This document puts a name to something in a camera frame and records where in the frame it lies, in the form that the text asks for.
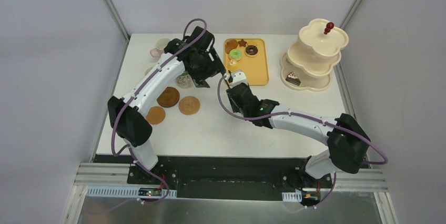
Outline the green frosted donut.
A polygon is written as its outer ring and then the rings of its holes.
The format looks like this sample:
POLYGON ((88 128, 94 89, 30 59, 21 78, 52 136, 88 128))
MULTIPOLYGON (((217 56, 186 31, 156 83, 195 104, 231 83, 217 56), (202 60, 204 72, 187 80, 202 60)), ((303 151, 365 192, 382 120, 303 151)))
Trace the green frosted donut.
POLYGON ((229 57, 230 60, 239 61, 242 58, 242 51, 237 49, 237 48, 232 49, 229 52, 228 57, 229 57))

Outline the yellow cream tart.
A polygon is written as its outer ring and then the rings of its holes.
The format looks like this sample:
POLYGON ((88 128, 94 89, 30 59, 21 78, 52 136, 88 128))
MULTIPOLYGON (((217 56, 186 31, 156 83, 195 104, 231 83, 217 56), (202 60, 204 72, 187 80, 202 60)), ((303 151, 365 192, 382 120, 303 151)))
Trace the yellow cream tart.
POLYGON ((238 61, 237 60, 234 60, 234 59, 231 59, 229 62, 228 62, 228 71, 231 71, 231 72, 235 72, 236 70, 238 70, 239 69, 239 67, 238 67, 238 61))

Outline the chocolate sprinkled donut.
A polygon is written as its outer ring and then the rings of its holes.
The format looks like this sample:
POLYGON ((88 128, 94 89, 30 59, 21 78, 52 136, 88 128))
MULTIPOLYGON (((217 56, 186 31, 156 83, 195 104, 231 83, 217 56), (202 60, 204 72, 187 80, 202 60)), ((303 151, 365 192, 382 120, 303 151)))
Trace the chocolate sprinkled donut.
POLYGON ((247 57, 256 57, 258 52, 259 52, 258 47, 255 45, 248 45, 245 48, 245 55, 247 57))

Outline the metal tongs with black tips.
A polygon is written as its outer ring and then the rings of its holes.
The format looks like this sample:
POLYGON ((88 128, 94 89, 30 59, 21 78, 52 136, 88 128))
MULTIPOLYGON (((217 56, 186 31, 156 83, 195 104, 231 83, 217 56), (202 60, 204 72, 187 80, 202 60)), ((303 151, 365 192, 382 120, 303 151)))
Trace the metal tongs with black tips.
POLYGON ((227 87, 228 87, 229 89, 231 89, 232 82, 233 82, 233 77, 232 77, 232 75, 231 75, 231 71, 228 70, 228 71, 224 74, 224 80, 225 80, 225 83, 226 83, 227 87))

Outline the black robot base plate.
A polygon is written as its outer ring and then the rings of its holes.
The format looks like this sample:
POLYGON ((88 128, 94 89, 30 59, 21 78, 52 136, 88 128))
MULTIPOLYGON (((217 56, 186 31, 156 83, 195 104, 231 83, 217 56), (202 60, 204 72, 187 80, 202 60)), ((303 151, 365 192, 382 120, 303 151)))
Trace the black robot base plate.
POLYGON ((160 156, 158 163, 144 171, 130 165, 127 182, 164 189, 166 182, 178 198, 282 201, 294 192, 313 194, 329 190, 332 173, 320 179, 304 175, 304 158, 237 158, 160 156))

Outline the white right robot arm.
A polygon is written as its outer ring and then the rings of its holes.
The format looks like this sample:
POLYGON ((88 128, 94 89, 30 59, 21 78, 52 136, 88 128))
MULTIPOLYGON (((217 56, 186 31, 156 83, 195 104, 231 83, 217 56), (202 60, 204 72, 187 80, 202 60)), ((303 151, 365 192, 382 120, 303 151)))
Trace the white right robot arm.
POLYGON ((275 100, 258 99, 245 83, 228 88, 226 94, 232 112, 243 120, 298 133, 327 146, 300 167, 298 178, 303 186, 312 187, 319 178, 337 170, 356 174, 363 164, 369 137, 351 115, 342 113, 335 118, 293 110, 275 100))

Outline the chocolate cake slice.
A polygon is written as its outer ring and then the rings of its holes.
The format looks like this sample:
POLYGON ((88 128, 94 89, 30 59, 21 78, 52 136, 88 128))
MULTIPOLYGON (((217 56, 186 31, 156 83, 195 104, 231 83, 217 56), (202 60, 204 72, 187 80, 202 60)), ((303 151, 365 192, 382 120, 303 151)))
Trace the chocolate cake slice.
POLYGON ((294 73, 294 72, 290 72, 287 77, 285 78, 285 80, 293 85, 296 86, 300 86, 301 85, 301 81, 298 78, 298 76, 294 73))

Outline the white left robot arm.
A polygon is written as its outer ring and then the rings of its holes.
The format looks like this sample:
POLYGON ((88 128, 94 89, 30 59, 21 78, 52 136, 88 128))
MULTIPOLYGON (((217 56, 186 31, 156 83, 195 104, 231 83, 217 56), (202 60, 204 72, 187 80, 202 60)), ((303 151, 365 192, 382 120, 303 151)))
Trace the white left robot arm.
POLYGON ((147 184, 160 179, 160 170, 155 167, 158 157, 149 141, 153 127, 145 117, 156 99, 183 72, 191 76, 197 88, 208 88, 208 78, 225 73, 214 42, 214 34, 200 26, 182 39, 170 40, 144 80, 123 97, 112 96, 108 100, 112 136, 123 138, 129 145, 135 162, 142 167, 140 177, 147 184))

